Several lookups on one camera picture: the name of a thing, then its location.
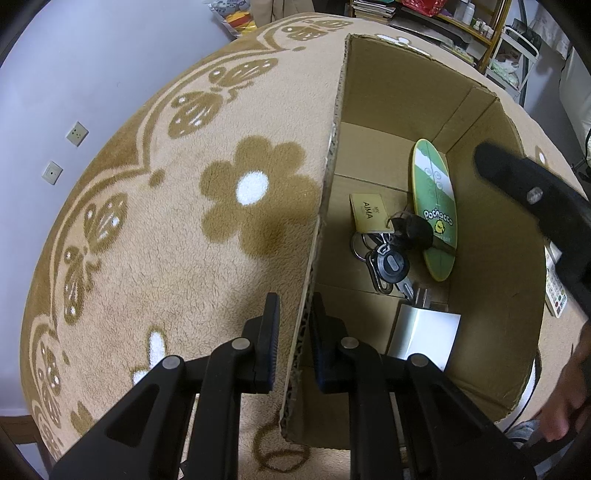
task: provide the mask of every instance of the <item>white container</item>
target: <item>white container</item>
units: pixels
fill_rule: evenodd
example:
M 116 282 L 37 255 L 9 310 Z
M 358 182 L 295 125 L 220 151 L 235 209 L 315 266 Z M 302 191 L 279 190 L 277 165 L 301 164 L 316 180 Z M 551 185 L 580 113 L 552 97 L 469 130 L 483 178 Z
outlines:
M 462 18 L 462 22 L 464 22 L 466 25 L 470 26 L 470 24 L 472 23 L 472 17 L 474 16 L 474 9 L 476 7 L 474 6 L 473 3 L 469 3 L 466 6 L 466 11 L 464 12 L 464 16 Z
M 453 19 L 461 22 L 464 19 L 464 13 L 466 13 L 466 8 L 468 5 L 468 0 L 459 0 L 457 3 L 456 11 L 453 13 Z

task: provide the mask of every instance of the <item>butterfly pattern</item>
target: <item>butterfly pattern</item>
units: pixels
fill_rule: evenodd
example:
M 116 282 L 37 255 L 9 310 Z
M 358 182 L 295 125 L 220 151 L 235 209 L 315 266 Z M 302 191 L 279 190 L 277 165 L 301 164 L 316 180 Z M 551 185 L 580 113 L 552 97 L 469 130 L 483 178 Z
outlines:
M 75 324 L 84 309 L 87 293 L 92 291 L 92 274 L 100 270 L 97 254 L 106 251 L 115 241 L 127 214 L 127 194 L 117 193 L 110 197 L 96 211 L 90 204 L 84 215 L 84 236 L 87 245 L 82 249 L 73 245 L 64 252 L 64 263 L 68 265 L 64 281 L 64 320 Z

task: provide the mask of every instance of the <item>flower pattern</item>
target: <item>flower pattern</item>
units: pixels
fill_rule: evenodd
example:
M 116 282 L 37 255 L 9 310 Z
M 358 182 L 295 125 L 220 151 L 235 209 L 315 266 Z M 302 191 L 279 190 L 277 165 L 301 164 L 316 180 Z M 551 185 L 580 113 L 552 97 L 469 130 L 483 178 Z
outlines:
M 225 242 L 237 231 L 241 250 L 252 257 L 273 254 L 283 243 L 286 225 L 313 218 L 319 187 L 297 175 L 305 152 L 287 142 L 273 147 L 263 137 L 240 141 L 233 164 L 216 161 L 200 179 L 200 190 L 216 204 L 202 228 L 212 242 Z

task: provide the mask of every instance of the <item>human hand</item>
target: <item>human hand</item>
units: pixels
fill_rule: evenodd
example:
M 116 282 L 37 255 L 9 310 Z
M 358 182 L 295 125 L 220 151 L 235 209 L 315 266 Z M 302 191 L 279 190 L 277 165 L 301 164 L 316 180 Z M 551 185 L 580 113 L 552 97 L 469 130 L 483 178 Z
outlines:
M 591 414 L 591 406 L 577 412 L 587 400 L 587 386 L 581 364 L 591 355 L 591 326 L 586 323 L 581 330 L 579 344 L 567 364 L 562 369 L 554 391 L 540 410 L 538 419 L 540 430 L 548 442 L 564 437 L 574 421 L 577 432 L 583 427 Z

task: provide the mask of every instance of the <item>wall outlet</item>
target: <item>wall outlet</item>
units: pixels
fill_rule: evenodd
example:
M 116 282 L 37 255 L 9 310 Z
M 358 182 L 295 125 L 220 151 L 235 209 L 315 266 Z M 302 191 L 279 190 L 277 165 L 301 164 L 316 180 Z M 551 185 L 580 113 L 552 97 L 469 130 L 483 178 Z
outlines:
M 45 172 L 43 173 L 43 175 L 41 175 L 41 177 L 47 183 L 51 183 L 52 185 L 55 185 L 57 182 L 57 179 L 61 175 L 62 171 L 64 171 L 63 168 L 61 168 L 58 164 L 53 163 L 51 161 L 51 162 L 49 162 L 49 165 L 47 166 L 47 168 L 45 169 Z
M 84 128 L 80 122 L 76 122 L 76 124 L 72 127 L 72 130 L 70 130 L 66 135 L 66 138 L 78 147 L 87 135 L 88 130 Z

